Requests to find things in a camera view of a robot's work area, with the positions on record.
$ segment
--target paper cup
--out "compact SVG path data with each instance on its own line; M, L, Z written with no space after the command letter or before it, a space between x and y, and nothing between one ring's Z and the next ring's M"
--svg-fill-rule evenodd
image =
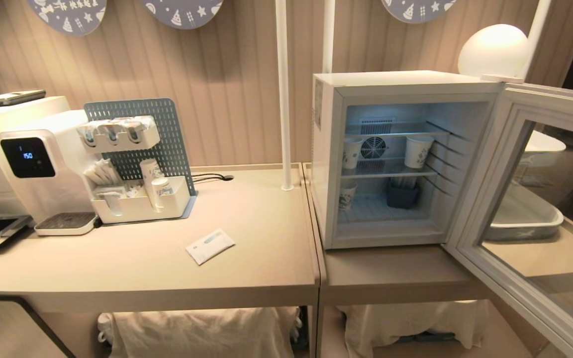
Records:
M159 167L159 163L153 158L141 161L141 173L143 173L143 183L145 186L152 186L154 179L165 177L161 167Z
M362 138L346 138L344 140L344 154L342 154L342 168L355 169L357 167L357 160L360 157L360 149L362 148Z
M164 208L161 196L171 195L173 193L171 185L169 185L169 179L166 177L154 179L152 181L152 192L150 200L152 202L152 206L157 212L161 212L161 209Z
M355 190L357 189L357 181L354 179L342 180L339 188L339 210L348 211L353 204L355 197Z
M435 138L431 136L406 137L404 164L408 168L419 169L426 163L426 157Z

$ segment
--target vent grille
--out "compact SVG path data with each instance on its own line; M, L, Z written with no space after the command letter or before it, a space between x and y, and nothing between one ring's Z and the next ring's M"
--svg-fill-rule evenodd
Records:
M357 174L382 174L384 173L384 160L375 159L373 161L357 162Z
M390 133L393 127L393 118L362 119L360 134L384 134Z
M370 137L362 143L362 157L377 159L386 152L386 142L380 137Z

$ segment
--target small packet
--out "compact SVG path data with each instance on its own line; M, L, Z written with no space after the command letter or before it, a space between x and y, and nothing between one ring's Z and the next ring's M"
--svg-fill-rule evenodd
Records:
M205 261L235 244L229 235L225 234L222 229L218 229L188 247L185 247L185 250L198 265L202 265Z

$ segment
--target fridge fan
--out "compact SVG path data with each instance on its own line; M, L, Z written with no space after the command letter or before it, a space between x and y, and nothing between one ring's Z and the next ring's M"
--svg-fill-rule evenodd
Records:
M386 142L380 137L370 137L362 143L362 157L377 159L386 152Z

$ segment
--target round wall decoration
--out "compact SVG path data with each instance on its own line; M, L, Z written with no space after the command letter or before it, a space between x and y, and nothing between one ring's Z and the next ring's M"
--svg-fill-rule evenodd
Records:
M208 23L222 0L141 0L148 11L165 25L189 30Z
M27 0L37 16L53 29L72 36L96 30L107 0Z
M446 13L457 0L382 0L388 12L407 23L434 20Z

